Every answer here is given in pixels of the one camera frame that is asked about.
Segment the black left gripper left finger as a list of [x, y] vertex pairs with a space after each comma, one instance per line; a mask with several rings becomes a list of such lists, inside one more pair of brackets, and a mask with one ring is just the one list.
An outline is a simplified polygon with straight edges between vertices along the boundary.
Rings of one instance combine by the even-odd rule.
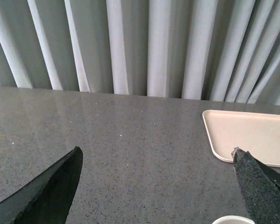
[[0, 202], [0, 224], [64, 224], [75, 196], [83, 152], [75, 147]]

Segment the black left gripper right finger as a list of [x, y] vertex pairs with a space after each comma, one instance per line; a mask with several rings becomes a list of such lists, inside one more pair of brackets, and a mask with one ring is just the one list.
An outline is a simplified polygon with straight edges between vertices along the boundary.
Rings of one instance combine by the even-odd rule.
[[239, 147], [231, 156], [251, 219], [256, 224], [280, 224], [280, 173]]

